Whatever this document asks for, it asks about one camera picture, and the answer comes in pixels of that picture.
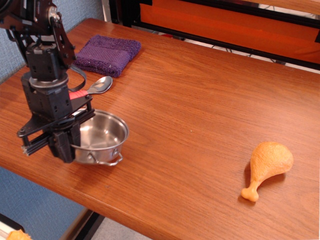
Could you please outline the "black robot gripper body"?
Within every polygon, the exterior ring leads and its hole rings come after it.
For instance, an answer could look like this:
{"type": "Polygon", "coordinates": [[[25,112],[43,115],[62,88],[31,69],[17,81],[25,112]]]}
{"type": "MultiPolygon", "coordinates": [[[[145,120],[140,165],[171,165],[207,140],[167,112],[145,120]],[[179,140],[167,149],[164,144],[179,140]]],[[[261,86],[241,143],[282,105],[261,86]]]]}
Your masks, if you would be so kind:
{"type": "Polygon", "coordinates": [[[45,146],[53,132],[66,132],[70,142],[70,128],[74,122],[81,125],[94,117],[92,97],[70,99],[69,94],[81,90],[86,84],[68,88],[69,77],[63,73],[53,81],[32,78],[30,72],[21,77],[25,98],[31,112],[30,120],[17,132],[22,139],[22,150],[30,156],[45,146]]]}

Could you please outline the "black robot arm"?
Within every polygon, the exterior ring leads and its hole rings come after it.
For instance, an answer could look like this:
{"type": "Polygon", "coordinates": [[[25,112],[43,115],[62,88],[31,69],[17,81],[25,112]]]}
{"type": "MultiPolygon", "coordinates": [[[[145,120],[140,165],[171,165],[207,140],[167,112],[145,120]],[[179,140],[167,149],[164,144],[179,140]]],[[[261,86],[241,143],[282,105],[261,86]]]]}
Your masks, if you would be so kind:
{"type": "Polygon", "coordinates": [[[68,87],[68,70],[79,69],[61,14],[50,0],[3,0],[0,26],[29,69],[21,83],[31,118],[17,132],[24,153],[31,155],[47,146],[63,162],[73,162],[81,144],[80,125],[95,111],[90,95],[72,98],[82,85],[68,87]]]}

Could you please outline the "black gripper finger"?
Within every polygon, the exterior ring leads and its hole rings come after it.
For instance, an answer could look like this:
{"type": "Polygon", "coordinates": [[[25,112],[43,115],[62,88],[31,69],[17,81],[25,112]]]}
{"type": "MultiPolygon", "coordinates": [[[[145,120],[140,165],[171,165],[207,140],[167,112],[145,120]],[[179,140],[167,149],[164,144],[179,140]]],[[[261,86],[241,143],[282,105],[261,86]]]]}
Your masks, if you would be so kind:
{"type": "Polygon", "coordinates": [[[54,157],[68,164],[74,161],[75,154],[71,148],[67,132],[53,132],[49,137],[48,145],[54,157]]]}
{"type": "Polygon", "coordinates": [[[74,146],[81,145],[81,131],[79,122],[74,122],[69,130],[70,144],[74,146]]]}

